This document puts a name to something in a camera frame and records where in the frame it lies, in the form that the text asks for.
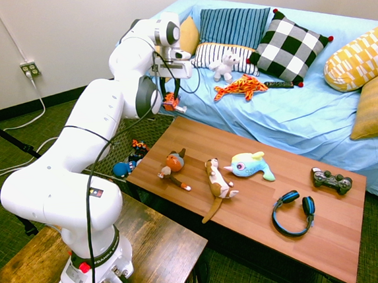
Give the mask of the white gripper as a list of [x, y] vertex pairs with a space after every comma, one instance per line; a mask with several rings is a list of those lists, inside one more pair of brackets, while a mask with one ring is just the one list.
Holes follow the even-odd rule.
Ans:
[[180, 79], [188, 79], [192, 77], [192, 65], [189, 61], [166, 61], [157, 57], [154, 64], [151, 66], [151, 75], [160, 77], [160, 90], [163, 99], [166, 98], [166, 78], [174, 78], [175, 90], [173, 93], [174, 98], [178, 97], [181, 85]]

